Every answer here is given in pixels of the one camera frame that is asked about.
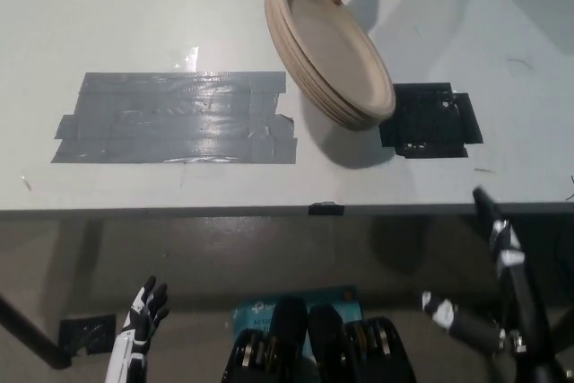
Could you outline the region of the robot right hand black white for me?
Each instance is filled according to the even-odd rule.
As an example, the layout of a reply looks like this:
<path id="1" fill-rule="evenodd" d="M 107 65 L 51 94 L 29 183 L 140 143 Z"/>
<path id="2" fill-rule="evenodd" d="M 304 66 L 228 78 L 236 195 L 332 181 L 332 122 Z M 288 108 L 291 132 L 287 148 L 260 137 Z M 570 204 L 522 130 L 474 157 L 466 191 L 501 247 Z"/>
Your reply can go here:
<path id="1" fill-rule="evenodd" d="M 473 199 L 500 287 L 500 320 L 480 318 L 429 291 L 421 295 L 422 311 L 448 335 L 487 356 L 510 353 L 516 382 L 571 382 L 573 375 L 557 359 L 556 331 L 511 221 L 482 187 L 473 190 Z"/>

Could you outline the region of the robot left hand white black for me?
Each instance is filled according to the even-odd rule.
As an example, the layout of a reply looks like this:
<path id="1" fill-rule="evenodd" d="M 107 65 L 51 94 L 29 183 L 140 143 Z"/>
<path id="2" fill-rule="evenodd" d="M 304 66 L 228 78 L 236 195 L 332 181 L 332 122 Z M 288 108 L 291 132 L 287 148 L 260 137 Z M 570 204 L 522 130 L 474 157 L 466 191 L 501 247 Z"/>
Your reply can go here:
<path id="1" fill-rule="evenodd" d="M 106 383 L 144 383 L 147 381 L 148 352 L 161 321 L 170 313 L 168 286 L 156 285 L 152 275 L 136 294 L 126 319 L 115 339 L 106 373 Z"/>

